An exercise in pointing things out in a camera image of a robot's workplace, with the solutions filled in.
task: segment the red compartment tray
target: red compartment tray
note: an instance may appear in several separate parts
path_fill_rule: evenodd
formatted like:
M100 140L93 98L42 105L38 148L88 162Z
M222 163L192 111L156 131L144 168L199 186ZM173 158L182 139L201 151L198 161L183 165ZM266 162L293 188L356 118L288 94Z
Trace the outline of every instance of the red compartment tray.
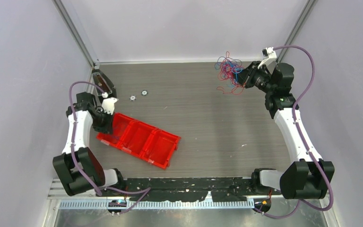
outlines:
M180 140L179 136L121 113L115 114L112 128L112 135L99 133L96 138L162 169L169 166Z

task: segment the floor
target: floor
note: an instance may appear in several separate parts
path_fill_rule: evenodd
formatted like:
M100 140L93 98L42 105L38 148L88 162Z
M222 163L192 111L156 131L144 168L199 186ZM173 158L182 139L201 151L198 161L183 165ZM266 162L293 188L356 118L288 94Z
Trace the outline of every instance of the floor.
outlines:
M265 94L256 88L222 94L218 86L230 88L218 80L213 63L100 69L117 87L116 112L181 137L163 170L106 146L92 133L90 147L104 169L118 168L124 177L221 177L250 176L260 167L285 171L290 165L282 134L264 107ZM130 101L131 95L137 99Z

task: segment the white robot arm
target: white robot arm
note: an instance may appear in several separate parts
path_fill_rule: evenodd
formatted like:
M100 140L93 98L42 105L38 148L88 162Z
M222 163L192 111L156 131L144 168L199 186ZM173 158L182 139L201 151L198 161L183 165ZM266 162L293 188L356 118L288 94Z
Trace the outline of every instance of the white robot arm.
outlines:
M294 68L286 63L278 63L274 71L270 73L267 66L276 60L276 53L273 47L262 50L262 53L265 59L252 62L237 74L237 81L245 88L255 86L266 93L265 107L282 132L292 164L285 172L274 169L255 169L251 175L254 188L258 192L269 190L269 187L277 189L286 199L322 199L328 189L308 152L314 155L329 182L332 180L335 169L332 162L322 160L321 155L311 143L303 127L297 105L295 106L296 120L293 119L296 99L290 90L294 79ZM296 123L300 125L308 147L304 145Z
M104 170L89 148L90 130L110 134L114 116L116 90L112 82L100 70L93 71L93 78L105 93L98 92L101 106L97 106L93 94L82 92L76 94L77 102L73 104L77 126L74 135L74 153L79 166L88 177L98 186L106 187L122 184L122 175L117 169ZM70 196L92 189L92 185L75 168L71 157L71 144L74 127L74 116L71 107L66 115L69 120L69 132L62 154L53 158L53 167L66 193Z

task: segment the white wall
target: white wall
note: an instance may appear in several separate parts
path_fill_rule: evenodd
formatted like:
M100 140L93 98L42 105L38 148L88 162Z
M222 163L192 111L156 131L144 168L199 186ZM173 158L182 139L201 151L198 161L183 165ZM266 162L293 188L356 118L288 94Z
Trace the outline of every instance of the white wall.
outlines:
M0 227L38 226L67 136L68 87L89 71L52 1L0 0Z
M315 60L316 78L300 110L317 150L335 165L341 226L363 226L363 1L318 1L294 44ZM311 65L298 50L289 50L284 61L296 69L298 96Z
M63 0L100 62L261 59L285 43L305 0Z

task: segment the tangled wires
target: tangled wires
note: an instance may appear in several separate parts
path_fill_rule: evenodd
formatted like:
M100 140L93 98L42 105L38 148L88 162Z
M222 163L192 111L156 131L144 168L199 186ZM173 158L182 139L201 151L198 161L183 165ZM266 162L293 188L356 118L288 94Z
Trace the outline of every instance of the tangled wires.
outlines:
M227 51L225 57L219 57L218 61L215 63L215 69L220 70L218 74L220 81L229 80L230 84L228 84L228 87L232 87L232 90L230 92L225 92L225 89L222 86L219 86L216 89L222 91L223 94L239 95L244 90L245 84L239 84L237 81L237 74L241 72L244 67L242 66L241 60L230 58L229 55L230 53ZM235 93L240 87L242 88L241 91Z

